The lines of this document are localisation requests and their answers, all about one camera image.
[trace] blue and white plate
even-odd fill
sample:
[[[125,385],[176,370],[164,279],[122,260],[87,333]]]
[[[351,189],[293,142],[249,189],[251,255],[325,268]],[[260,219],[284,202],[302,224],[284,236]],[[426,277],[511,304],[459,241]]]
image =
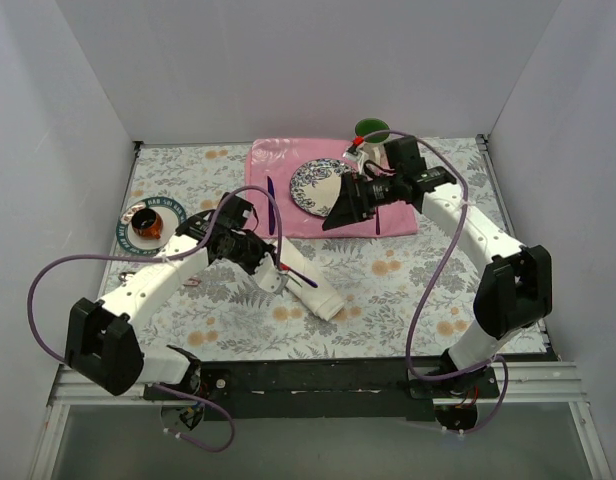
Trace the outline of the blue and white plate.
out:
[[[353,171],[353,167],[333,158],[311,160],[293,173],[290,196],[304,212],[327,217],[339,196],[339,177]]]

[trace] white backdrop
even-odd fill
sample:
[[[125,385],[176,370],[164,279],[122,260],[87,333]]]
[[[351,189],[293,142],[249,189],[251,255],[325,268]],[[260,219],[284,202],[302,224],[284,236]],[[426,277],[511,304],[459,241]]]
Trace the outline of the white backdrop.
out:
[[[148,143],[491,131],[559,0],[57,0]]]
[[[491,139],[517,233],[552,254],[548,331],[616,478],[616,0],[561,3]]]
[[[54,0],[0,2],[0,479],[23,479],[57,362],[34,342],[26,294],[45,264],[108,252],[132,143]],[[102,263],[42,282],[41,331],[63,354],[68,314]]]

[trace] black base bar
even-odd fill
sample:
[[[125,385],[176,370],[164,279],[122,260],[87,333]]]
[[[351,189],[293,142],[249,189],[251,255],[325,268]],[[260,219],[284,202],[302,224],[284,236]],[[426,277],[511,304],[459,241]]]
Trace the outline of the black base bar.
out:
[[[413,359],[426,371],[438,357]],[[400,417],[435,421],[433,398],[450,394],[408,378],[403,358],[209,362],[202,364],[202,394],[237,419]],[[479,397],[497,398],[492,371],[480,380]],[[146,387],[146,400],[172,400]],[[205,420],[223,420],[211,409]]]

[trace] table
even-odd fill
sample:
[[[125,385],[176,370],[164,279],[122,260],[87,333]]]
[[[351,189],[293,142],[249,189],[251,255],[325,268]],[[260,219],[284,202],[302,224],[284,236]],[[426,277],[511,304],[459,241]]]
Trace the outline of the table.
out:
[[[470,201],[502,228],[502,212],[475,139],[430,139],[466,177]],[[244,184],[249,144],[143,146],[124,208],[148,196],[168,196],[191,215],[213,208],[225,191]],[[439,165],[426,148],[429,166]],[[142,345],[173,344],[204,361],[403,356],[414,308],[450,239],[424,217],[417,235],[383,239],[293,240],[346,299],[331,322],[312,315],[290,292],[259,290],[238,267],[222,261],[180,288],[138,332]],[[124,254],[117,246],[116,254]],[[139,264],[114,263],[105,291],[119,272]],[[439,355],[474,320],[479,283],[474,267],[455,252],[417,326],[414,355]],[[524,330],[504,353],[543,353],[538,326]]]

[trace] pink cloth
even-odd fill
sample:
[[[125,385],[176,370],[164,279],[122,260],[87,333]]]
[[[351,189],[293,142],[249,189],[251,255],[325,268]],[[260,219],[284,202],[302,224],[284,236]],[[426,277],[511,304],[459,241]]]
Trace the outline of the pink cloth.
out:
[[[324,232],[324,219],[301,210],[290,196],[290,178],[304,163],[317,158],[334,158],[349,163],[342,155],[350,146],[345,140],[319,138],[267,138],[255,140],[246,160],[246,185],[258,185],[267,190],[266,177],[275,188],[275,200],[281,212],[283,234],[294,238],[326,237],[395,237],[417,232],[415,209],[403,202],[379,208],[381,234],[375,232],[375,218]],[[268,233],[268,197],[259,192],[248,191],[246,198],[257,209],[259,226],[255,232],[263,238]],[[255,226],[250,219],[247,228]]]

